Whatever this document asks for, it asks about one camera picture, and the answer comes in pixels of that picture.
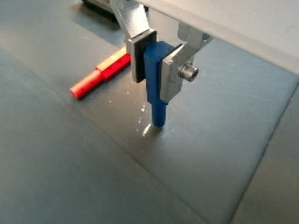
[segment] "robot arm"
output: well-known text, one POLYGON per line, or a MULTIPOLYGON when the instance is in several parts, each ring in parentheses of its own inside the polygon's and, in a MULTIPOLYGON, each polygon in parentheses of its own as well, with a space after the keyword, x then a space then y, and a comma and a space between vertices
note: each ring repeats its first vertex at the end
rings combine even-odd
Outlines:
MULTIPOLYGON (((145 6, 134 0, 111 0, 117 20, 126 34, 126 46, 133 57, 135 82, 146 78, 145 52, 157 42, 157 31, 150 28, 145 6)), ((178 37, 186 41, 176 47, 162 63, 161 99, 169 102, 182 91, 184 79, 194 81, 200 69, 193 65, 196 53, 212 41, 212 37, 188 24, 181 23, 178 37)))

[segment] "gray table surface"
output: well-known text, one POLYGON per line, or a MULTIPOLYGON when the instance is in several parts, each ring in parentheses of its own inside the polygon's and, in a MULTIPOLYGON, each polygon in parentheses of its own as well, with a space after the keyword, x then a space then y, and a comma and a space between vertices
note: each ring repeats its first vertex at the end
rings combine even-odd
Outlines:
POLYGON ((0 221, 230 223, 298 77, 216 39, 157 129, 130 68, 69 91, 125 45, 117 24, 78 0, 5 0, 0 28, 0 221))
POLYGON ((299 221, 299 90, 277 128, 257 169, 234 224, 299 221))

